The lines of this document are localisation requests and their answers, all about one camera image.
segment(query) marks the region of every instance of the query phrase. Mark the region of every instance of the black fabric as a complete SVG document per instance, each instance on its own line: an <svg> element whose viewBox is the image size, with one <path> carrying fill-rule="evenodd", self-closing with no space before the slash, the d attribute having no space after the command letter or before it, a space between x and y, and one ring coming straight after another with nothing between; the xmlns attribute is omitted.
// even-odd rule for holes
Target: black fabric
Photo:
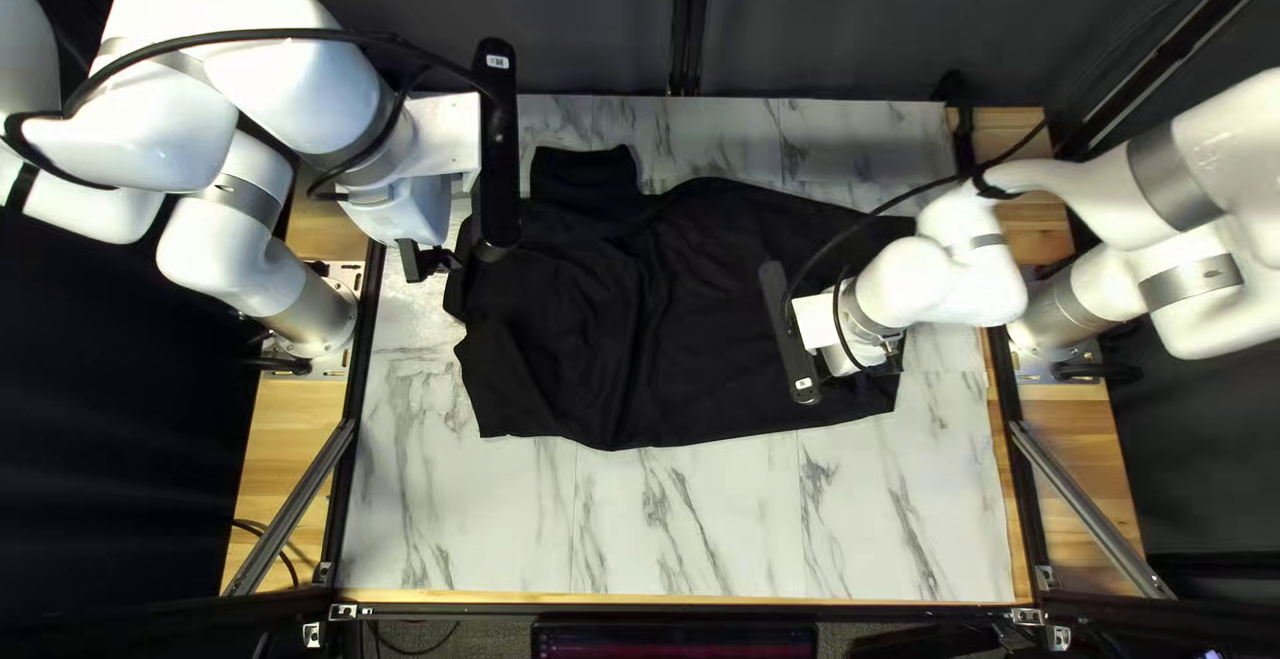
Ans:
<svg viewBox="0 0 1280 659"><path fill-rule="evenodd" d="M768 260L796 271L860 216L724 179L645 197L623 147L538 150L521 246L484 264L460 242L466 270L449 275L445 310L467 325L454 353L480 434L671 447L891 411L860 374L819 404L790 399L756 274ZM872 223L805 289L913 228ZM895 379L881 381L892 394Z"/></svg>

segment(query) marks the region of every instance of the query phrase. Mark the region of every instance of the black cable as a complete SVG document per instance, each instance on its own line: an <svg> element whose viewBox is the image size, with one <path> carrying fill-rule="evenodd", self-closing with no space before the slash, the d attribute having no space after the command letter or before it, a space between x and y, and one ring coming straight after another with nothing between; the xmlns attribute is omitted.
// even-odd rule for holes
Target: black cable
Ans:
<svg viewBox="0 0 1280 659"><path fill-rule="evenodd" d="M244 530L252 535L256 535L259 539L262 539L262 530L250 526L244 523L244 521L242 520L232 520L232 526L236 528ZM298 589L301 586L298 584L298 572L293 568L293 562L289 562L289 558L288 555L284 554L283 549L280 550L280 560L284 562L284 568L289 571L289 578L293 580L293 589Z"/></svg>
<svg viewBox="0 0 1280 659"><path fill-rule="evenodd" d="M867 367L864 367L863 363L858 361L858 357L854 356L852 349L849 348L849 342L845 339L845 328L841 326L840 321L840 285L845 283L845 276L849 275L850 269L851 269L850 265L840 267L840 274L836 275L836 289L832 290L831 293L831 317L836 322L836 337L840 339L840 348L845 351L845 357L849 357L849 361L852 362L855 367L858 367L858 371L863 372L863 376L867 377L867 381L872 383L872 386L876 388L876 392L879 392L884 397L884 399L893 399L893 395L890 394L887 389L884 389L884 386L879 383L879 380L873 377L872 372L869 372Z"/></svg>
<svg viewBox="0 0 1280 659"><path fill-rule="evenodd" d="M293 372L297 376L311 374L311 362L297 357L243 357L236 363L246 367L257 367L264 372Z"/></svg>
<svg viewBox="0 0 1280 659"><path fill-rule="evenodd" d="M1093 61L1089 61L1089 65L1085 67L1076 75L1076 78L1073 79L1071 84L1066 88L1064 95L1071 95L1073 92L1075 92L1075 88L1080 86L1080 82L1083 82L1085 78L1089 78L1094 72L1097 72L1102 67L1105 61L1110 60L1111 56L1117 50L1120 50L1121 46L1128 45L1129 41L1133 40L1133 35L1135 33L1135 31L1142 29L1152 20L1158 18L1162 13L1166 13L1170 9L1172 9L1175 5L1178 5L1178 3L1181 3L1181 0L1165 0L1162 5L1157 6L1149 13L1146 13L1140 19L1121 29L1120 35L1117 35L1116 38L1112 40L1111 44L1106 46L1102 54L1100 54Z"/></svg>
<svg viewBox="0 0 1280 659"><path fill-rule="evenodd" d="M826 257L832 250L835 250L842 242L846 242L849 238L851 238L855 234L858 234L859 232L861 232L867 226L867 224L870 221L872 218L874 218L877 215L881 215L881 214L886 212L887 210L891 210L891 209L901 205L906 200L910 200L911 197L915 197L916 195L922 195L923 192L929 192L931 189L937 189L938 187L943 187L943 186L951 184L952 182L960 182L963 179L968 179L969 177L975 177L978 174L982 174L983 171L986 171L986 170L988 170L988 169L998 165L1004 160L1007 160L1009 157L1011 157L1015 154L1018 154L1018 151L1021 150L1023 147L1025 147L1028 143L1030 143L1032 139L1036 139L1036 136L1039 134L1044 129L1044 127L1047 124L1048 124L1047 120L1041 120L1036 127L1032 127L1032 131L1028 132L1025 137L1023 137L1021 139L1019 139L1018 142L1015 142L1012 147L1010 147L1009 150L1005 150L998 156L992 157L991 160L986 160L980 165L977 165L977 166L970 168L968 170L956 173L956 174L954 174L951 177L945 177L942 179L936 179L936 180L933 180L933 182L931 182L928 184L922 184L920 187L916 187L915 189L909 189L906 192L902 192L897 197L893 197L893 198L888 200L887 202L884 202L883 205L881 205L879 207L876 207L870 212L867 212L867 216L864 216L863 219L860 219L856 223L854 223L852 226L850 226L849 229L842 230L840 234L837 234L836 237L833 237L829 242L826 242L822 246L820 250L818 250L817 252L814 252L813 256L809 257L805 261L805 264L800 266L800 270L791 278L790 284L787 284L786 292L782 293L782 319L785 320L785 324L788 325L788 326L791 324L791 298L795 296L795 290L800 285L800 282L804 280L805 275L808 275L810 271L813 271L813 267L819 261L822 261L822 258Z"/></svg>
<svg viewBox="0 0 1280 659"><path fill-rule="evenodd" d="M266 522L259 522L257 520L236 520L236 521L241 522L241 523L244 523L244 525L248 525L251 527L257 527L257 528L260 528L262 531L266 531L268 528L270 528L270 525L268 525ZM316 564L315 559L311 559L310 557L307 557L307 553L303 552L297 544L294 544L292 539L285 540L284 541L284 546L292 549L293 554L297 555L297 558L301 559L302 563L307 568L315 567L315 564Z"/></svg>
<svg viewBox="0 0 1280 659"><path fill-rule="evenodd" d="M394 52L410 55L425 65L430 65L439 69L447 74L452 74L456 78L462 78L463 82L474 87L476 91L488 95L499 107L504 105L502 93L490 88L488 83L481 82L474 74L457 65L454 61L449 61L434 52L424 50L421 46L413 46L403 40L365 36L351 29L315 29L315 28L294 28L294 29L229 29L229 31L209 31L209 33L192 35L188 37L177 37L173 40L165 40L156 42L154 45L142 46L140 50L134 50L122 58L118 58L88 77L79 87L72 92L72 96L67 100L61 111L15 111L15 114L9 115L4 124L4 142L18 154L26 163L40 168L41 170L58 177L60 179L72 182L74 184L81 184L84 187L91 187L95 189L114 189L111 187L104 187L95 184L92 182L77 178L70 173L59 169L51 160L45 157L38 150L27 142L22 133L22 123L27 119L35 116L60 116L61 119L70 119L76 111L88 101L88 97L93 95L100 87L102 87L106 79L119 74L120 72L136 65L140 61L152 60L161 55L168 55L169 52L177 52L179 50L187 50L191 46L206 46L206 45L224 45L228 42L261 42L271 40L316 40L324 42L346 42L349 45L358 45L366 47L380 47L381 50L392 50ZM398 118L398 113L393 113L394 118ZM360 152L366 155L371 152L379 145L371 143L371 147L366 147L365 151Z"/></svg>
<svg viewBox="0 0 1280 659"><path fill-rule="evenodd" d="M413 88L417 87L420 82L422 82L422 78L426 77L426 73L429 72L431 72L431 65L424 65L411 78L408 78L407 82L404 82L401 86L399 92L396 93L396 101L392 104L392 111L390 114L387 115L387 122L378 131L378 137L374 137L372 141L366 143L360 152L356 152L351 157L342 160L337 165L321 173L320 177L316 177L315 182L312 182L311 186L307 187L306 193L308 200L342 201L347 198L346 195L337 195L337 192L328 192L326 195L320 195L320 192L316 191L320 189L320 187L323 187L324 183L332 182L334 178L343 174L344 171L365 164L366 160L369 160L370 157L374 156L374 154L381 150L383 143L385 143L387 139L390 138L392 132L396 131L396 125L399 124L401 111L404 110L404 102L408 101L408 93L412 92Z"/></svg>
<svg viewBox="0 0 1280 659"><path fill-rule="evenodd" d="M453 632L458 631L460 626L462 626L462 622L453 622L453 626L449 627L449 631L444 633L444 637L440 639L440 641L433 644L431 646L428 646L426 649L408 650L408 649L402 649L399 646L396 646L390 641L383 639L381 632L378 631L378 622L369 622L369 628L372 630L372 632L374 632L374 640L378 642L374 646L375 647L378 645L385 646L387 649L390 649L392 651L394 651L394 653L402 655L402 656L426 656L428 654L430 654L430 653L435 651L436 649L444 646L444 642L449 641L449 637L453 636Z"/></svg>

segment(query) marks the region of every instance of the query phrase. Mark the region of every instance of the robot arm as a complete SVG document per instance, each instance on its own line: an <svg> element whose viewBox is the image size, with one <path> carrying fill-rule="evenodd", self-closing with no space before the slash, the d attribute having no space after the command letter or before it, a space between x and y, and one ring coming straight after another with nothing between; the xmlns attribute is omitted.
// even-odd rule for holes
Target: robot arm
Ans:
<svg viewBox="0 0 1280 659"><path fill-rule="evenodd" d="M1011 322L1023 351L1061 360L1082 339L1151 314L1171 354L1212 357L1280 338L1280 70L1267 70L1084 164L1016 160L920 211L841 288L864 366L919 321ZM1027 298L989 197L1061 197L1105 242ZM855 371L826 301L792 302L810 351Z"/></svg>
<svg viewBox="0 0 1280 659"><path fill-rule="evenodd" d="M58 109L58 47L36 0L0 0L0 120ZM164 200L155 192L81 187L27 166L0 146L0 207L111 244L146 234Z"/></svg>
<svg viewBox="0 0 1280 659"><path fill-rule="evenodd" d="M23 9L46 29L47 52L35 67L50 73L56 56L47 22L35 0ZM115 0L92 72L156 42L256 28L338 24L315 0ZM59 105L56 90L40 102L23 102L20 88L14 90L0 92L13 97L0 109ZM348 215L384 244L443 242L445 177L479 169L476 95L424 97L401 109L357 46L282 38L189 46L140 61L87 95L69 116L27 118L20 125L26 143L59 170L108 189L46 173L35 173L32 184L35 168L0 152L0 203L10 196L6 183L27 184L29 192L20 192L26 214L129 243L154 221L165 192L183 195L157 250L161 271L259 319L296 356L337 352L351 335L353 298L271 237L292 173L274 151L237 132L239 111L319 169L365 157L337 183L347 191ZM393 131L366 156L383 127Z"/></svg>

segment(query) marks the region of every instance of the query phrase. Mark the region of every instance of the marble table surface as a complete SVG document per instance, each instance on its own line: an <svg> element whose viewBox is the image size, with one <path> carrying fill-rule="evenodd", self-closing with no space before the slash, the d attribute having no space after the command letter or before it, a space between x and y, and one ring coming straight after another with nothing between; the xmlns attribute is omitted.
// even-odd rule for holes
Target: marble table surface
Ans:
<svg viewBox="0 0 1280 659"><path fill-rule="evenodd" d="M869 210L952 171L934 104L530 95L520 115L526 174L535 146L627 143L648 192L728 177ZM608 453L481 439L443 288L388 251L342 586L1012 601L977 330L914 328L890 415Z"/></svg>

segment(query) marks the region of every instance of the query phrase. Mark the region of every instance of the dark backdrop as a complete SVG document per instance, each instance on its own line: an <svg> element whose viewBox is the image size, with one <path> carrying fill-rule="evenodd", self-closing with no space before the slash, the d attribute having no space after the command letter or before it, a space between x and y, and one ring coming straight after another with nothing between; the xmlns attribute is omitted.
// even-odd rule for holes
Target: dark backdrop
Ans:
<svg viewBox="0 0 1280 659"><path fill-rule="evenodd" d="M65 95L109 0L40 3ZM163 226L115 247L0 209L0 628L221 589L252 329L160 275Z"/></svg>

